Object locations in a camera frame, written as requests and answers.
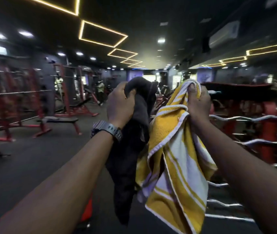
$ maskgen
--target yellow led light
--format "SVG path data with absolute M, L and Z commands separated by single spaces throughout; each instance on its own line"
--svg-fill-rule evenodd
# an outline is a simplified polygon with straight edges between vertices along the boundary
M 256 48 L 256 49 L 247 50 L 246 55 L 247 56 L 254 56 L 254 55 L 261 55 L 261 54 L 266 54 L 266 53 L 271 53 L 271 52 L 277 52 L 277 50 L 274 50 L 274 51 L 267 51 L 267 52 L 256 53 L 256 54 L 250 53 L 250 51 L 261 50 L 261 49 L 266 49 L 266 48 L 271 48 L 271 47 L 277 47 L 277 45 L 268 46 L 268 47 L 264 47 L 264 48 Z
M 203 67 L 218 67 L 218 66 L 224 66 L 226 64 L 224 63 L 216 63 L 216 64 L 210 64 L 210 65 L 202 65 Z
M 247 57 L 242 56 L 242 57 L 233 57 L 233 58 L 227 58 L 227 59 L 219 60 L 219 62 L 220 63 L 230 63 L 230 62 L 245 61 L 245 60 L 247 60 Z
M 83 35 L 83 30 L 84 30 L 84 25 L 85 24 L 89 24 L 89 25 L 93 25 L 95 27 L 98 27 L 98 28 L 101 28 L 103 30 L 107 30 L 107 31 L 110 31 L 110 32 L 113 32 L 115 34 L 119 34 L 121 36 L 123 36 L 123 38 L 117 42 L 115 45 L 109 45 L 109 44 L 105 44 L 105 43 L 100 43 L 100 42 L 97 42 L 97 41 L 93 41 L 93 40 L 90 40 L 90 39 L 84 39 L 82 38 L 82 35 Z M 117 31 L 114 31 L 114 30 L 111 30 L 109 28 L 106 28 L 104 26 L 101 26 L 101 25 L 97 25 L 97 24 L 94 24 L 92 22 L 89 22 L 89 21 L 86 21 L 86 20 L 82 20 L 81 21 L 81 26 L 80 26 L 80 31 L 79 31 L 79 39 L 80 40 L 83 40 L 83 41 L 86 41 L 86 42 L 90 42 L 90 43 L 95 43 L 95 44 L 99 44 L 99 45 L 103 45 L 103 46 L 106 46 L 106 47 L 111 47 L 111 48 L 115 48 L 117 47 L 120 43 L 122 43 L 128 36 L 126 34 L 123 34 L 123 33 L 120 33 L 120 32 L 117 32 Z
M 130 56 L 130 57 L 128 57 L 128 58 L 126 58 L 126 57 L 121 57 L 121 56 L 116 56 L 116 55 L 112 55 L 112 53 L 114 52 L 114 51 L 116 51 L 116 50 L 118 50 L 118 51 L 122 51 L 122 52 L 128 52 L 128 53 L 133 53 L 133 55 L 132 56 Z M 114 50 L 112 50 L 109 54 L 107 54 L 108 56 L 113 56 L 113 57 L 118 57 L 118 58 L 123 58 L 123 59 L 130 59 L 131 57 L 134 57 L 134 56 L 136 56 L 138 53 L 136 53 L 136 52 L 130 52 L 130 51 L 125 51 L 125 50 L 122 50 L 122 49 L 118 49 L 118 48 L 115 48 Z
M 131 68 L 142 68 L 142 67 L 145 67 L 145 65 L 137 65 L 137 64 L 134 64 L 134 65 L 129 65 L 128 67 L 131 67 Z
M 124 60 L 124 61 L 121 61 L 120 63 L 133 65 L 133 64 L 140 64 L 140 63 L 142 63 L 142 61 L 133 60 L 133 59 L 126 59 L 126 60 Z
M 56 5 L 54 5 L 54 4 L 52 4 L 52 3 L 49 3 L 49 2 L 47 2 L 47 1 L 43 1 L 43 0 L 32 0 L 32 1 L 41 3 L 41 4 L 43 4 L 43 5 L 46 5 L 46 6 L 55 8 L 55 9 L 58 9 L 58 10 L 60 10 L 60 11 L 66 12 L 66 13 L 71 14 L 71 15 L 75 15 L 75 16 L 78 16 L 78 15 L 79 15 L 80 0 L 76 0 L 76 1 L 75 1 L 75 4 L 74 4 L 74 12 L 73 12 L 73 11 L 69 11 L 69 10 L 67 10 L 67 9 L 64 9 L 64 8 L 62 8 L 62 7 L 56 6 Z

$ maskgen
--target ceiling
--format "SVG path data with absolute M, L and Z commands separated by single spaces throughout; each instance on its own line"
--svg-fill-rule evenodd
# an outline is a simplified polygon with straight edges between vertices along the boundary
M 179 63 L 187 52 L 201 46 L 202 38 L 222 27 L 227 17 L 247 0 L 80 0 L 78 16 L 74 13 L 75 0 L 44 1 L 73 13 L 33 0 L 0 0 L 0 32 L 15 44 L 54 53 L 62 51 L 69 61 L 75 59 L 87 64 L 93 56 L 101 67 L 130 66 L 120 63 L 124 58 L 107 55 L 114 47 L 79 39 L 81 22 L 86 20 L 83 39 L 114 46 L 128 36 L 117 49 L 137 53 L 131 59 L 142 61 L 139 65 L 145 69 L 162 69 Z M 18 34 L 18 29 L 31 32 L 35 38 L 24 38 Z M 157 43 L 160 37 L 165 38 L 164 44 Z M 84 56 L 78 57 L 76 51 L 83 52 Z M 119 50 L 114 54 L 125 58 L 134 55 Z

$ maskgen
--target black watch strap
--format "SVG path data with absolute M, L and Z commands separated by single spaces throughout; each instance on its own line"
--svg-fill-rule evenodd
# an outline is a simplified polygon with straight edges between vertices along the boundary
M 103 120 L 98 121 L 94 124 L 91 137 L 93 137 L 96 133 L 98 133 L 101 130 L 105 130 L 108 133 L 112 134 L 112 136 L 115 137 L 118 142 L 122 140 L 123 136 L 121 129 Z

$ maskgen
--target black rubber floor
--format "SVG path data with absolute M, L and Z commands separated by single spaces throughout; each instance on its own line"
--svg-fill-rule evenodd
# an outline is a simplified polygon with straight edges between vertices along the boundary
M 49 124 L 53 129 L 42 137 L 33 139 L 37 129 L 13 128 L 13 143 L 0 143 L 0 150 L 11 157 L 0 159 L 0 217 L 39 185 L 49 175 L 70 160 L 89 140 L 93 123 L 106 118 L 105 108 L 90 104 L 99 112 L 97 117 L 81 116 L 78 125 L 81 136 L 69 124 Z M 93 193 L 93 217 L 86 233 L 175 233 L 149 213 L 134 199 L 130 223 L 122 226 L 113 210 L 113 182 L 103 169 Z M 255 224 L 206 218 L 203 234 L 261 233 Z

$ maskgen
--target black towel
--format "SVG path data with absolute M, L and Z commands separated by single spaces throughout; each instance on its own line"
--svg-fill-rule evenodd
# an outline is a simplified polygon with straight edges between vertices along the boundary
M 125 95 L 128 96 L 133 89 L 136 89 L 133 117 L 122 130 L 121 142 L 113 144 L 106 162 L 106 168 L 115 184 L 113 193 L 115 213 L 123 225 L 129 223 L 135 193 L 137 157 L 149 141 L 148 126 L 156 102 L 158 82 L 149 82 L 142 77 L 136 77 L 125 86 Z

